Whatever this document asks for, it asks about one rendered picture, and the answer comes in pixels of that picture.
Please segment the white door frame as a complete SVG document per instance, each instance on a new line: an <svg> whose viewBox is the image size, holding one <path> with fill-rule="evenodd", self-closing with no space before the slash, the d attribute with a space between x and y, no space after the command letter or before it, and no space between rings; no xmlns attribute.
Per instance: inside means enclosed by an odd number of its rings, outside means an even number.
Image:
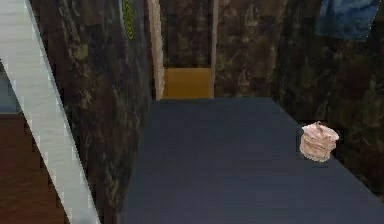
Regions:
<svg viewBox="0 0 384 224"><path fill-rule="evenodd" d="M29 0L0 0L0 61L70 224L101 224Z"/></svg>

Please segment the pink round ribbed basket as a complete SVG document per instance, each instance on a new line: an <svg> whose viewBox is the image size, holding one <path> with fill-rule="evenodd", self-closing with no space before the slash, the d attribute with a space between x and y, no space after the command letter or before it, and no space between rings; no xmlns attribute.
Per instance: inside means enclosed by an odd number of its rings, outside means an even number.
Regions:
<svg viewBox="0 0 384 224"><path fill-rule="evenodd" d="M336 148L339 135L320 121L302 127L300 138L301 154L315 162L326 162Z"/></svg>

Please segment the green patterned wall picture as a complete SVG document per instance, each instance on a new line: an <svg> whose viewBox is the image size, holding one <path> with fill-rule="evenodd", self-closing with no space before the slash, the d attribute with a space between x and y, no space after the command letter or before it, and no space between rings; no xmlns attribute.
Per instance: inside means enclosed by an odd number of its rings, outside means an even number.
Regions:
<svg viewBox="0 0 384 224"><path fill-rule="evenodd" d="M123 25L129 40L134 39L134 12L130 0L122 0Z"/></svg>

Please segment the blue framed wall picture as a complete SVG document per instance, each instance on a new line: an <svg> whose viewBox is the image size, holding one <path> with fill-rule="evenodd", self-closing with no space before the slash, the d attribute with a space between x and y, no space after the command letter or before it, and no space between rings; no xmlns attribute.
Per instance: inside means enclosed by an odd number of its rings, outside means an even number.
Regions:
<svg viewBox="0 0 384 224"><path fill-rule="evenodd" d="M381 0L322 0L315 33L365 42Z"/></svg>

